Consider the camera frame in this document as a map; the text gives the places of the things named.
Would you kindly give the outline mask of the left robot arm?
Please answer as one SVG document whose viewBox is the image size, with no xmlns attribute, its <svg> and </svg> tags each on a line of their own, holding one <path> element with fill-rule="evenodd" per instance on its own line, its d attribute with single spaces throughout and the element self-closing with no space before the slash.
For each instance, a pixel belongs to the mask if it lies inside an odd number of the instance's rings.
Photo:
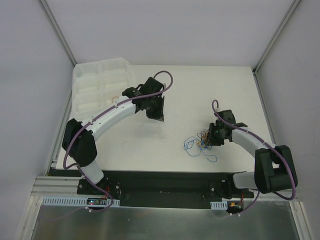
<svg viewBox="0 0 320 240">
<path fill-rule="evenodd" d="M 164 84 L 149 77 L 144 84 L 124 90 L 113 105 L 98 114 L 86 120 L 72 118 L 67 122 L 62 148 L 66 151 L 66 156 L 71 157 L 88 178 L 88 188 L 94 194 L 102 194 L 106 188 L 104 173 L 96 160 L 96 141 L 121 120 L 139 111 L 145 111 L 149 119 L 163 122 L 164 90 Z"/>
</svg>

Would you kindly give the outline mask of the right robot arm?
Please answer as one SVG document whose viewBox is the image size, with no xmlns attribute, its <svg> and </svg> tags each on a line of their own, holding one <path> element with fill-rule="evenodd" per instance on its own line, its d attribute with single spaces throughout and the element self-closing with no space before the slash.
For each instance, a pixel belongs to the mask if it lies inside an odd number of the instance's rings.
<svg viewBox="0 0 320 240">
<path fill-rule="evenodd" d="M 291 150 L 286 145 L 269 143 L 253 133 L 246 124 L 236 122 L 231 110 L 215 111 L 215 122 L 210 123 L 205 144 L 222 146 L 228 140 L 241 146 L 254 158 L 254 170 L 229 175 L 225 192 L 237 197 L 243 189 L 258 190 L 262 194 L 292 190 L 296 193 L 298 178 Z"/>
</svg>

